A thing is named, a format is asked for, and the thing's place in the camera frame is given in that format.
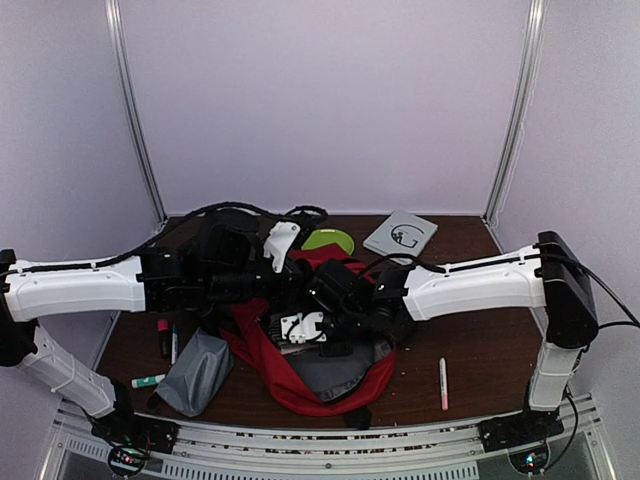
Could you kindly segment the red backpack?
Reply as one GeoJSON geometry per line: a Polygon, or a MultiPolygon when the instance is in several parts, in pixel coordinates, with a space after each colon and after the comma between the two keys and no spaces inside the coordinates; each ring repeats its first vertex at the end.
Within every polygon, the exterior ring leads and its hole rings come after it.
{"type": "Polygon", "coordinates": [[[376,279],[365,264],[335,244],[298,250],[289,257],[305,274],[300,285],[233,304],[221,335],[233,354],[257,372],[270,396],[282,407],[308,417],[346,416],[349,427],[365,430],[371,425],[369,405],[381,397],[393,377],[398,344],[385,339],[366,340],[341,356],[331,356],[319,347],[282,355],[268,338],[267,327],[272,315],[296,306],[314,270],[328,260],[355,260],[359,263],[356,279],[372,283],[376,279]]]}

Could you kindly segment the rose cover book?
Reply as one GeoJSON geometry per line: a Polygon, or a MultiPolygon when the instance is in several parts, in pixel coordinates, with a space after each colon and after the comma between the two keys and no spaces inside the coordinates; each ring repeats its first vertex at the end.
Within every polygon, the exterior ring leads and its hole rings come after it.
{"type": "Polygon", "coordinates": [[[310,350],[326,340],[326,335],[318,329],[320,317],[321,315],[316,313],[272,315],[267,327],[267,336],[282,355],[310,350]]]}

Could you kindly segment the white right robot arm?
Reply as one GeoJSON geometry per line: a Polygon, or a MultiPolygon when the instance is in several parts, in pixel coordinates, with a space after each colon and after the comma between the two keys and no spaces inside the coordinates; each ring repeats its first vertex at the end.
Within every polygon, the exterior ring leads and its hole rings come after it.
{"type": "Polygon", "coordinates": [[[388,333],[400,320],[544,309],[547,328],[523,410],[505,421],[526,442],[556,421],[581,352],[599,331],[587,269],[553,231],[515,252],[454,264],[428,265],[409,257],[394,268],[354,273],[346,263],[328,260],[308,277],[304,292],[317,307],[280,320],[280,336],[290,343],[388,333]]]}

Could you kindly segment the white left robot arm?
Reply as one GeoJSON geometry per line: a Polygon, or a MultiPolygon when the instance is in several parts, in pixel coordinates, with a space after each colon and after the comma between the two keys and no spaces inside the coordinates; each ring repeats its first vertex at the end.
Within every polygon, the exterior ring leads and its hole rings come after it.
{"type": "Polygon", "coordinates": [[[273,213],[227,201],[177,220],[199,218],[194,237],[176,249],[159,246],[168,226],[132,250],[104,259],[37,263],[1,253],[1,364],[27,369],[55,393],[80,406],[123,444],[144,433],[127,388],[97,374],[60,348],[40,318],[97,311],[208,314],[214,307],[266,298],[298,287],[304,278],[290,251],[327,212],[296,206],[273,213]]]}

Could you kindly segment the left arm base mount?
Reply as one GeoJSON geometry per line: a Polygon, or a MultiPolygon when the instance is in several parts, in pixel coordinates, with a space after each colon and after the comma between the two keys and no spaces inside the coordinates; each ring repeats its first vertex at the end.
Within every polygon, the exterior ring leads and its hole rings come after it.
{"type": "Polygon", "coordinates": [[[135,415],[129,430],[108,423],[106,418],[88,417],[88,420],[91,433],[110,446],[107,466],[121,478],[141,473],[153,453],[171,454],[179,433],[179,425],[175,422],[144,416],[135,415]]]}

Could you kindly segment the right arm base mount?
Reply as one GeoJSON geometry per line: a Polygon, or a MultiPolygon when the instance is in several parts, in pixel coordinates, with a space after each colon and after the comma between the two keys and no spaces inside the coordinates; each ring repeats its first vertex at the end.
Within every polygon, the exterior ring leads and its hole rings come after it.
{"type": "Polygon", "coordinates": [[[506,451],[520,474],[541,474],[551,464],[548,440],[564,432],[553,412],[520,412],[481,421],[478,433],[485,453],[506,451]]]}

